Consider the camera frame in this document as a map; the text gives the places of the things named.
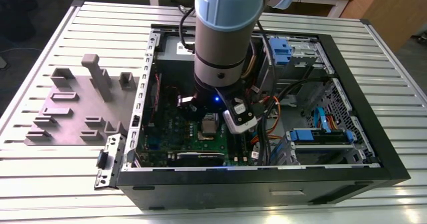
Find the aluminum table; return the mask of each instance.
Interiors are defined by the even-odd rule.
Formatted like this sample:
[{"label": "aluminum table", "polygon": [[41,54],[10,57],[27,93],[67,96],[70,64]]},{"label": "aluminum table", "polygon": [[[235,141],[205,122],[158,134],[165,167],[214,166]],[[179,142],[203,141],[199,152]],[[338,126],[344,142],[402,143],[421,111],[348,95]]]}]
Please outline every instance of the aluminum table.
[{"label": "aluminum table", "polygon": [[[89,75],[97,53],[110,76],[145,73],[151,24],[178,25],[175,7],[75,1],[0,119],[0,220],[69,223],[427,223],[427,98],[377,31],[357,19],[266,13],[267,30],[333,36],[412,179],[336,205],[141,211],[121,190],[94,191],[102,146],[27,146],[55,68]],[[189,25],[195,18],[189,17]]]}]

